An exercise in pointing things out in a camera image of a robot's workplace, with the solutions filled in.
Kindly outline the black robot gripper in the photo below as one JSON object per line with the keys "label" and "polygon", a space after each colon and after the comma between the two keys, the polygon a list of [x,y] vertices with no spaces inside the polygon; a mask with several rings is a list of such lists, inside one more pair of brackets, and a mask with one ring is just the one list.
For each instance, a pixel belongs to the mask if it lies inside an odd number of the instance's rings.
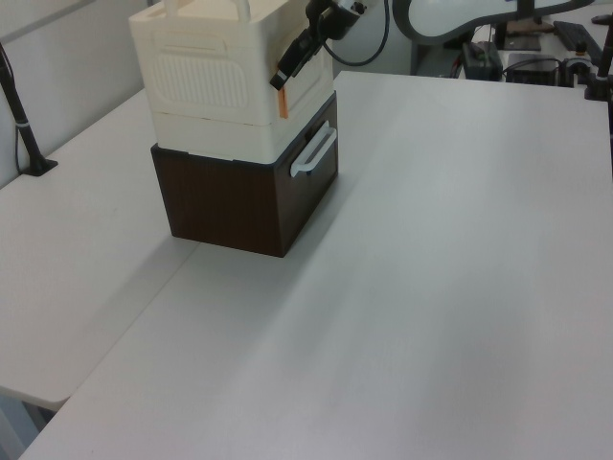
{"label": "black robot gripper", "polygon": [[321,44],[312,37],[342,39],[365,13],[362,1],[310,0],[306,4],[308,28],[304,29],[288,46],[270,79],[270,85],[281,91],[290,78],[295,78],[303,67],[319,52]]}

